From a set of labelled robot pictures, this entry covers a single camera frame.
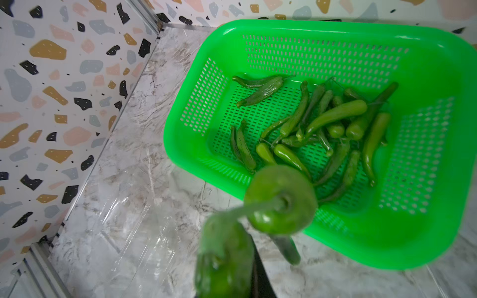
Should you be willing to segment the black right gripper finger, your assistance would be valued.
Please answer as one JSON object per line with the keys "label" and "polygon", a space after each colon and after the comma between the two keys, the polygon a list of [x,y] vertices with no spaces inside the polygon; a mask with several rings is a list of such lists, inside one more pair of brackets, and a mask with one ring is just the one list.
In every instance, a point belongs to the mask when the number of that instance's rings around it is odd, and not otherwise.
{"label": "black right gripper finger", "polygon": [[262,259],[257,250],[257,246],[249,234],[254,247],[254,263],[251,277],[251,288],[249,298],[277,298],[269,281],[267,272],[262,263]]}

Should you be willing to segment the green peppers bunch back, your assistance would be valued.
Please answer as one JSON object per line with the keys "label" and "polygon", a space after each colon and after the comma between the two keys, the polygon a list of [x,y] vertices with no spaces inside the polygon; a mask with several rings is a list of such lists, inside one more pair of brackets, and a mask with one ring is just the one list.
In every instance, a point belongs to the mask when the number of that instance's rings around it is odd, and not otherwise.
{"label": "green peppers bunch back", "polygon": [[196,258],[195,291],[198,298],[249,298],[254,247],[240,223],[269,236],[289,264],[300,254],[292,235],[310,225],[318,200],[310,179],[285,165],[258,171],[248,186],[243,206],[216,212],[202,226]]}

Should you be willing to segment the green peppers bunch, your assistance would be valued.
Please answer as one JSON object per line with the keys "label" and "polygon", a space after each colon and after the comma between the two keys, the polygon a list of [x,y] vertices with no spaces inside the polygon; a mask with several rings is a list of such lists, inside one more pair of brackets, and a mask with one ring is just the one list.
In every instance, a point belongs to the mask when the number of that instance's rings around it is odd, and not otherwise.
{"label": "green peppers bunch", "polygon": [[301,102],[303,81],[302,77],[280,74],[261,79],[233,76],[233,94],[214,139],[215,151],[234,157],[230,127],[238,128],[244,119],[247,121],[244,135],[250,149],[261,139],[273,143],[281,125],[293,116]]}
{"label": "green peppers bunch", "polygon": [[350,100],[334,96],[325,84],[320,84],[313,93],[308,91],[308,83],[302,82],[301,102],[287,122],[279,128],[279,136],[273,143],[261,139],[257,154],[268,164],[276,163],[278,156],[301,171],[307,168],[298,157],[288,150],[289,146],[304,147],[319,142],[326,150],[329,161],[322,170],[314,186],[323,186],[347,161],[341,184],[330,195],[320,199],[320,203],[340,199],[353,185],[361,163],[371,186],[376,184],[372,161],[374,152],[385,137],[391,116],[380,112],[381,106],[398,89],[399,84],[391,83],[371,103],[366,103],[354,90],[347,88],[343,95]]}
{"label": "green peppers bunch", "polygon": [[318,200],[310,179],[285,165],[258,171],[248,186],[243,206],[216,212],[202,226],[196,258],[195,291],[198,298],[249,298],[254,247],[240,223],[269,236],[289,264],[300,254],[292,235],[310,225]]}

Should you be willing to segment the clear clamshell container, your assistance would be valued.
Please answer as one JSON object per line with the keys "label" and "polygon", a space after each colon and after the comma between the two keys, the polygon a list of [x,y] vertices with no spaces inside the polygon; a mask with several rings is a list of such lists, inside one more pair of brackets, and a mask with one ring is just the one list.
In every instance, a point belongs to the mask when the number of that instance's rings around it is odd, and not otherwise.
{"label": "clear clamshell container", "polygon": [[173,165],[162,144],[108,141],[84,189],[76,298],[192,298],[202,226],[235,197]]}

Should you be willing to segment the green peppers bunch front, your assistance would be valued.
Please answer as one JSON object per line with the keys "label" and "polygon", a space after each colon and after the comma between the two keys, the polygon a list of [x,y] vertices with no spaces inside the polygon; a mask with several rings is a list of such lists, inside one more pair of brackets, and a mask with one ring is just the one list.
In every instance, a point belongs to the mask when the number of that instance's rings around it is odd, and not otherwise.
{"label": "green peppers bunch front", "polygon": [[215,151],[234,157],[230,127],[238,128],[244,119],[247,121],[244,135],[250,149],[261,139],[273,143],[281,125],[293,116],[301,102],[303,81],[302,77],[280,74],[261,79],[233,76],[233,94],[214,139]]}

